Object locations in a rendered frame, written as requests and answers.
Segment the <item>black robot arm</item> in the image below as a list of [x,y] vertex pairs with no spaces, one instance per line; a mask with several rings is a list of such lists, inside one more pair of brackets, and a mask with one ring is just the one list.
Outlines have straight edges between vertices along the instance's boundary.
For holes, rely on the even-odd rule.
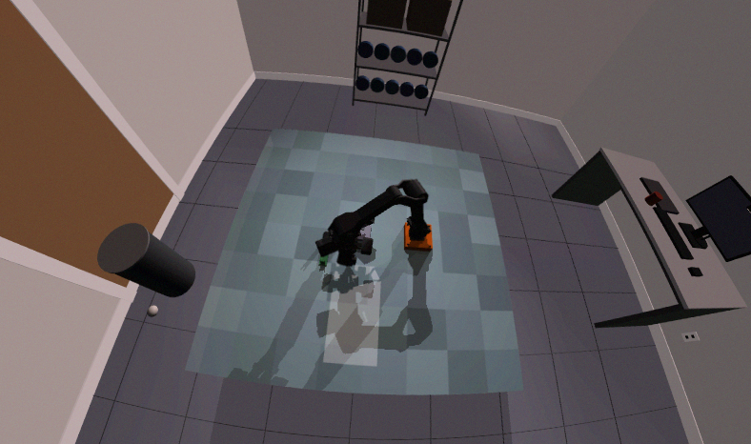
[[[399,190],[402,188],[406,195]],[[321,257],[338,251],[337,264],[355,266],[355,250],[343,247],[348,248],[355,243],[355,238],[361,236],[360,230],[364,224],[399,204],[411,207],[412,215],[407,218],[411,240],[424,241],[426,234],[431,231],[424,220],[424,203],[427,199],[428,193],[417,180],[403,179],[358,210],[337,216],[327,229],[330,235],[315,242],[317,249]]]

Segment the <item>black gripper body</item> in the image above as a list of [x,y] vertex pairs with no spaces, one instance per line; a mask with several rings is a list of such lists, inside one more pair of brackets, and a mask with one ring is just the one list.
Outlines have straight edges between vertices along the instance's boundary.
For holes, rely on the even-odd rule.
[[[326,236],[329,236],[329,232],[324,232],[323,238]],[[355,250],[361,250],[361,254],[370,255],[372,253],[372,247],[373,247],[373,238],[369,237],[363,237],[362,244],[357,242],[358,238],[355,239],[355,243],[348,248],[343,247],[344,249],[355,249]]]

